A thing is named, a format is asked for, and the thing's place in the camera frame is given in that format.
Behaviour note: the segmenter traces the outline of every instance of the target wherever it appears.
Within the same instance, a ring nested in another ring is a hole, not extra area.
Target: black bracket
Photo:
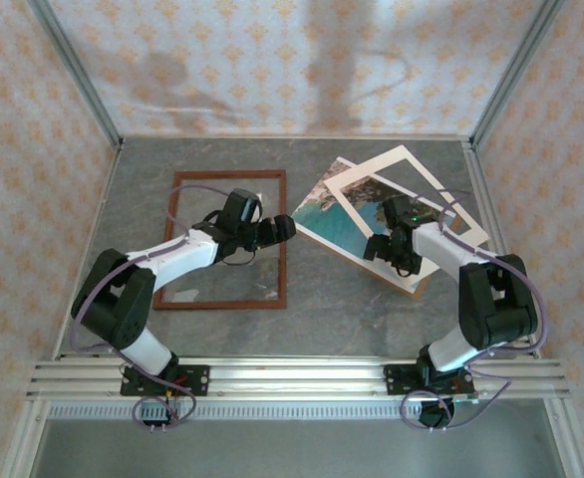
[[[152,381],[134,368],[127,366],[122,378],[122,396],[164,396],[174,388],[168,388],[156,381]],[[210,367],[208,365],[177,365],[172,376],[173,382],[179,380],[179,385],[187,388],[194,396],[207,396],[210,383]]]
[[[406,395],[411,391],[427,390],[439,395],[474,395],[473,378],[464,368],[455,370],[444,379],[423,380],[419,367],[414,364],[389,364],[383,368],[388,395]]]
[[[522,259],[499,256],[526,275]],[[504,292],[494,299],[491,290]],[[533,334],[538,318],[531,291],[510,272],[493,264],[466,264],[458,271],[458,321],[465,340],[483,351],[494,344],[513,342]]]

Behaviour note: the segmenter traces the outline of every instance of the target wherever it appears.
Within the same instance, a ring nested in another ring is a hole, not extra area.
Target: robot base
[[[446,373],[429,383],[424,380],[417,364],[385,365],[383,374],[388,395],[406,395],[416,390],[432,391],[438,395],[475,395],[471,374],[465,369]]]
[[[194,396],[207,396],[210,379],[210,367],[208,365],[177,365],[171,371],[172,383],[189,389]],[[168,388],[150,380],[134,368],[126,367],[122,378],[120,394],[122,396],[164,396]]]

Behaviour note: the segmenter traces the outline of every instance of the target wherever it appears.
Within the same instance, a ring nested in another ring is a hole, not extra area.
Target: photograph
[[[385,281],[399,288],[402,292],[413,295],[419,293],[419,287],[424,285],[426,277],[406,278],[399,276],[391,264],[376,259],[366,261],[363,254],[368,237],[353,220],[344,205],[337,200],[325,181],[349,170],[356,164],[339,157],[332,163],[321,180],[307,195],[292,214],[300,233],[314,239],[355,264],[365,268]],[[375,174],[358,179],[341,189],[346,200],[363,218],[368,228],[374,234],[389,234],[387,221],[383,212],[383,202],[395,196],[415,196],[411,191],[384,180]],[[431,216],[437,220],[441,207],[435,207],[425,199],[417,199],[414,206],[421,216]],[[448,212],[445,223],[451,226],[456,215]]]

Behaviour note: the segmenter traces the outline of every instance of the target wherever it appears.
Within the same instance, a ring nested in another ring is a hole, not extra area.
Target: patterned wallpaper
[[[112,156],[26,1],[0,0],[0,469]]]
[[[548,300],[584,423],[584,0],[566,2],[480,159],[511,250]]]
[[[123,135],[469,135],[541,0],[52,0]]]

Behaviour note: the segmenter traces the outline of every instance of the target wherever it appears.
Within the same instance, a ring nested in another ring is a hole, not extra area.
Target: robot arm
[[[89,305],[82,325],[120,351],[147,373],[173,382],[178,359],[146,327],[152,295],[165,284],[195,269],[234,254],[287,241],[296,234],[287,215],[253,222],[261,211],[259,198],[242,189],[232,191],[220,211],[195,224],[187,235],[150,249],[122,254],[104,251],[95,262],[73,304],[75,318],[88,295],[115,268],[145,257],[116,276]],[[117,295],[115,289],[122,288]]]
[[[448,230],[443,234],[434,217],[419,216],[409,198],[389,199],[383,207],[391,234],[372,236],[365,258],[391,262],[405,276],[417,274],[426,257],[458,283],[458,325],[419,357],[425,385],[435,376],[462,368],[489,347],[535,332],[537,317],[531,293],[519,279],[460,247],[458,236]],[[518,256],[498,259],[525,273]]]

